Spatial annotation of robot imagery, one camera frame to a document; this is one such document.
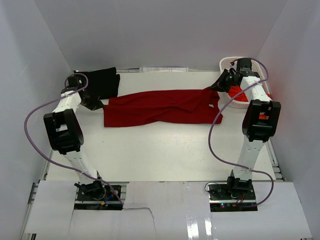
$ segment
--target thin gray cable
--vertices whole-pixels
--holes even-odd
[[[220,158],[219,156],[217,156],[214,152],[214,150],[212,149],[212,146],[211,146],[211,135],[212,135],[212,131],[213,131],[213,128],[219,118],[219,116],[221,115],[221,113],[223,112],[223,110],[234,100],[236,99],[238,96],[240,96],[241,94],[243,94],[245,91],[249,90],[250,88],[258,85],[259,83],[263,83],[265,81],[267,81],[269,79],[269,72],[268,72],[268,69],[266,68],[266,66],[260,62],[259,60],[255,59],[255,58],[252,58],[250,57],[251,60],[253,61],[256,61],[257,63],[259,63],[261,66],[263,66],[264,70],[265,70],[265,73],[266,73],[266,78],[264,80],[260,80],[258,82],[255,82],[253,83],[252,85],[246,87],[245,89],[243,89],[241,92],[237,93],[235,96],[233,96],[222,108],[221,110],[218,112],[218,114],[215,116],[215,119],[213,120],[213,123],[211,124],[211,127],[210,127],[210,131],[209,131],[209,136],[208,136],[208,144],[209,144],[209,149],[210,149],[210,152],[212,153],[212,155],[218,159],[220,162],[223,162],[225,164],[228,164],[228,165],[232,165],[232,166],[236,166],[236,167],[240,167],[240,168],[244,168],[244,169],[247,169],[251,172],[254,172],[254,173],[258,173],[258,174],[264,174],[264,175],[267,175],[270,180],[271,180],[271,189],[268,193],[268,195],[261,201],[261,202],[258,202],[257,204],[254,204],[254,205],[250,205],[250,206],[243,206],[243,208],[253,208],[253,207],[256,207],[258,205],[261,205],[263,204],[265,201],[267,201],[267,199],[270,197],[270,195],[272,194],[273,190],[274,190],[274,186],[275,186],[275,182],[272,178],[272,176],[265,172],[265,171],[258,171],[258,170],[254,170],[254,169],[250,169],[249,167],[247,166],[244,166],[244,165],[241,165],[241,164],[237,164],[237,163],[233,163],[233,162],[229,162],[229,161],[226,161],[226,160],[223,160],[222,158]]]
[[[108,182],[106,182],[106,181],[104,181],[104,180],[102,180],[102,179],[99,179],[99,178],[95,178],[95,177],[93,177],[93,176],[90,176],[90,175],[88,175],[86,172],[82,172],[80,169],[77,169],[77,168],[75,168],[75,167],[63,165],[63,164],[60,164],[60,163],[58,163],[58,162],[56,162],[56,161],[53,161],[51,158],[47,157],[47,156],[36,146],[36,144],[35,144],[34,141],[31,139],[30,134],[29,134],[29,132],[28,132],[28,127],[27,127],[27,125],[28,125],[28,120],[29,120],[29,118],[31,117],[31,115],[32,115],[34,112],[36,112],[37,110],[39,110],[39,109],[41,109],[41,108],[43,108],[43,107],[45,107],[45,106],[48,106],[48,105],[53,104],[53,103],[55,103],[55,102],[58,102],[58,101],[60,101],[61,99],[64,99],[64,98],[66,98],[66,97],[68,97],[68,96],[70,96],[70,95],[73,95],[73,94],[75,94],[75,93],[78,93],[78,92],[84,90],[84,89],[88,86],[89,81],[88,81],[88,78],[87,78],[86,75],[84,75],[84,74],[82,74],[82,73],[74,73],[74,74],[70,75],[69,77],[74,76],[74,75],[82,75],[82,76],[84,76],[84,77],[85,77],[85,80],[86,80],[85,86],[82,87],[82,88],[80,88],[80,89],[78,89],[78,90],[76,90],[76,91],[73,91],[72,93],[70,93],[70,94],[68,94],[68,95],[64,95],[64,96],[61,96],[61,97],[59,97],[59,98],[57,98],[57,99],[55,99],[55,100],[49,101],[49,102],[47,102],[47,103],[44,103],[44,104],[36,107],[35,109],[33,109],[31,112],[29,112],[29,114],[25,117],[24,124],[23,124],[24,133],[25,133],[25,135],[26,135],[26,138],[29,140],[30,144],[32,145],[32,147],[37,151],[38,154],[40,154],[41,157],[43,157],[43,158],[44,158],[45,160],[47,160],[49,163],[52,163],[52,164],[54,164],[54,165],[57,165],[57,166],[59,166],[59,167],[65,168],[65,169],[74,170],[74,171],[76,171],[76,172],[78,172],[78,173],[81,173],[82,175],[86,176],[86,177],[89,178],[89,179],[92,179],[92,180],[94,180],[94,181],[99,181],[99,182],[102,182],[102,183],[106,184],[107,186],[109,186],[109,188],[111,189],[111,191],[113,192],[113,194],[116,196],[116,198],[119,200],[119,202],[120,202],[122,205],[124,205],[124,203],[121,201],[121,199],[120,199],[120,197],[118,196],[118,194],[116,194],[114,188],[113,188]]]

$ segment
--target black cloth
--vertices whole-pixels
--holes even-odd
[[[99,100],[118,96],[120,75],[117,74],[115,67],[96,71],[81,71],[80,73],[86,75],[89,80],[85,90],[90,95],[98,97]]]

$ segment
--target laundry basket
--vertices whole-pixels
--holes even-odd
[[[236,59],[241,59],[241,58],[245,58],[245,56],[230,56],[230,57],[225,57],[225,58],[221,59],[221,61],[219,63],[220,73],[222,74],[224,69],[229,70],[232,67],[231,62],[233,62]],[[235,62],[233,67],[234,67],[234,69],[237,68],[237,62]],[[259,63],[257,63],[254,60],[252,60],[252,70],[254,72],[257,72],[260,75],[261,79],[265,79],[265,75],[263,74]],[[262,86],[263,86],[263,89],[265,90],[265,92],[267,94],[270,94],[267,83],[263,82]],[[225,94],[226,94],[227,99],[230,100],[231,97],[229,96],[229,94],[228,93],[225,93]],[[246,109],[249,106],[249,102],[233,100],[230,102],[229,106],[232,108],[237,108],[237,109]]]

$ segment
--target red cloth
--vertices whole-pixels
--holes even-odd
[[[211,124],[219,112],[218,100],[218,93],[209,88],[145,91],[114,97],[103,108],[104,126],[131,127],[157,121]]]

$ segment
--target white wall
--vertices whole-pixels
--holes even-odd
[[[294,182],[315,240],[320,240],[319,33],[319,1],[289,0],[258,54],[270,71],[272,98],[282,104],[272,138],[275,154],[286,179]]]
[[[73,70],[255,57],[287,0],[34,0]]]
[[[33,0],[0,0],[0,239],[20,237],[33,182],[44,160],[24,133],[24,119],[40,104],[57,98],[71,73]],[[29,129],[46,153],[43,114],[30,119]]]

